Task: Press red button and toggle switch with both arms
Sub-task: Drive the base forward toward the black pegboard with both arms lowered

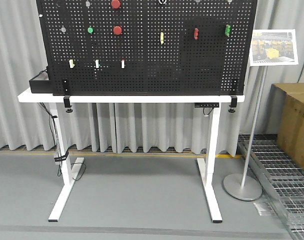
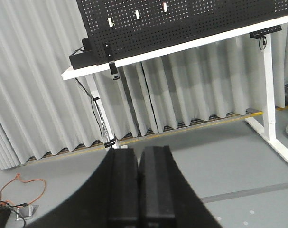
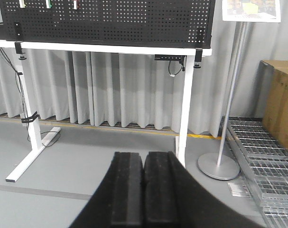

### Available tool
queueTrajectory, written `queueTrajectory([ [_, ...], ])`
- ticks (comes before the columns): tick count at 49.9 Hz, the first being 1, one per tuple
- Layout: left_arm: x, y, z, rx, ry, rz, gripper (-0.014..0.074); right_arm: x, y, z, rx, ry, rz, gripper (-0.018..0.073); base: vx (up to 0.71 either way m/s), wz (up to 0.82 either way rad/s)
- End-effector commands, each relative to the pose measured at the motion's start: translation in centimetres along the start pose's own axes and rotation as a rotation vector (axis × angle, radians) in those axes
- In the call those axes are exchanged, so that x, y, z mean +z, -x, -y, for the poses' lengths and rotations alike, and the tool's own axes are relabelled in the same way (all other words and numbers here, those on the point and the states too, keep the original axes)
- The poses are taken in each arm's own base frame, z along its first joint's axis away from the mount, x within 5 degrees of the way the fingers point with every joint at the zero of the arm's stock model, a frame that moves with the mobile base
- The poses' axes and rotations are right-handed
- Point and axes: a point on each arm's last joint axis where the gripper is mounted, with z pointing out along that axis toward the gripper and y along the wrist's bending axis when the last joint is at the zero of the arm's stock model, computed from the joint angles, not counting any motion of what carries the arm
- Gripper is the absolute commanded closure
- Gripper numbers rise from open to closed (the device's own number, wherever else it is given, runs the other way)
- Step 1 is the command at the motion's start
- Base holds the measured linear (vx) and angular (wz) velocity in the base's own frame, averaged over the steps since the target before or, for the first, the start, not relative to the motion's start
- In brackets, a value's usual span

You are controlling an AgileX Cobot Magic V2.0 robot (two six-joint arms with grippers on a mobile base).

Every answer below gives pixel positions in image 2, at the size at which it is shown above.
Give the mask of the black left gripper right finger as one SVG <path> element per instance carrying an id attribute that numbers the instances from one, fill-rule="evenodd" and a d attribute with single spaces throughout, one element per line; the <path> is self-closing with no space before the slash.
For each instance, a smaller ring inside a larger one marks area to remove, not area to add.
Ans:
<path id="1" fill-rule="evenodd" d="M 146 147 L 139 173 L 141 227 L 221 227 L 185 179 L 169 146 Z"/>

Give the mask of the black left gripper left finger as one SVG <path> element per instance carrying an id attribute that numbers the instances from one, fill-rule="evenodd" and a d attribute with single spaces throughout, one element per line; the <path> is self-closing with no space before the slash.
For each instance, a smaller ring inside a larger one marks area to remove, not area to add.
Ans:
<path id="1" fill-rule="evenodd" d="M 89 179 L 30 228 L 137 228 L 138 165 L 132 149 L 109 149 Z"/>

